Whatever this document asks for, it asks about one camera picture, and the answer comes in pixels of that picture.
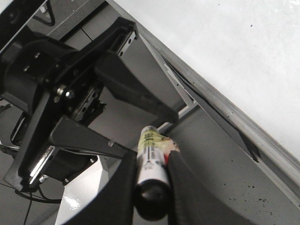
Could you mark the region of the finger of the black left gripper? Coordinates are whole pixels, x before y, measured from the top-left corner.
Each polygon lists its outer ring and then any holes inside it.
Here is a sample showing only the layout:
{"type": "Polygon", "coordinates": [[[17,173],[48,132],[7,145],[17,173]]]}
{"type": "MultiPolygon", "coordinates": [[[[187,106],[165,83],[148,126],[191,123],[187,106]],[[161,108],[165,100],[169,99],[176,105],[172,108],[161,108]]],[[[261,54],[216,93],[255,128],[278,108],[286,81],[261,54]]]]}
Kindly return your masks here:
{"type": "Polygon", "coordinates": [[[116,99],[154,114],[167,122],[175,123],[179,120],[178,113],[149,91],[128,69],[118,54],[105,52],[96,62],[94,71],[116,99]]]}
{"type": "Polygon", "coordinates": [[[80,155],[100,155],[123,159],[137,153],[94,130],[62,116],[49,135],[49,143],[63,150],[80,155]]]}

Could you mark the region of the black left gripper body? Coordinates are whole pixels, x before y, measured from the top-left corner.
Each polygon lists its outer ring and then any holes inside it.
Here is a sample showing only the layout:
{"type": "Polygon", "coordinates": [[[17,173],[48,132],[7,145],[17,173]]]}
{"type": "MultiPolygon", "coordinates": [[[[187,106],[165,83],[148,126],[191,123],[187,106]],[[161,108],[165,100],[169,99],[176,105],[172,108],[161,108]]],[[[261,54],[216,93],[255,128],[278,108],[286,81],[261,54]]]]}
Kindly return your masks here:
{"type": "Polygon", "coordinates": [[[135,23],[121,17],[81,50],[28,27],[19,32],[1,56],[0,95],[27,116],[20,148],[5,175],[8,184],[18,191],[37,189],[54,151],[50,133],[99,83],[93,70],[96,61],[107,51],[123,52],[137,36],[135,23]]]}

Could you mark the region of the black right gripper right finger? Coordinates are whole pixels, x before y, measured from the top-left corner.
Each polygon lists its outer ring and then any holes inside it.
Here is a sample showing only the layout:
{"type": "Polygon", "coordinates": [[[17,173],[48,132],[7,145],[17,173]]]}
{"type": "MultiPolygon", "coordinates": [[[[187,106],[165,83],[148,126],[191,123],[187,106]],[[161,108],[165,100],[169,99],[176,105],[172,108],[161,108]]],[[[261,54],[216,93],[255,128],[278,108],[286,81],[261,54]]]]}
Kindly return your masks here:
{"type": "Polygon", "coordinates": [[[169,225],[252,225],[213,195],[196,177],[181,153],[171,151],[168,172],[173,188],[169,225]]]}

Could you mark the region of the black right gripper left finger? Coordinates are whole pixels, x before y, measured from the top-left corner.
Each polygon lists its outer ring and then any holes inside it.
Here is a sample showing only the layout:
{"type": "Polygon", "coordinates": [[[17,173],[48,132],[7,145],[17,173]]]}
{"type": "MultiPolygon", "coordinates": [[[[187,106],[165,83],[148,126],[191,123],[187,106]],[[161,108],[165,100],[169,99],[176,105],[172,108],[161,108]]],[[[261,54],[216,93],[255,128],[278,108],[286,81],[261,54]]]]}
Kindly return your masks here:
{"type": "Polygon", "coordinates": [[[128,152],[113,176],[99,159],[64,187],[57,225],[130,225],[133,222],[133,190],[136,153],[128,152]]]}

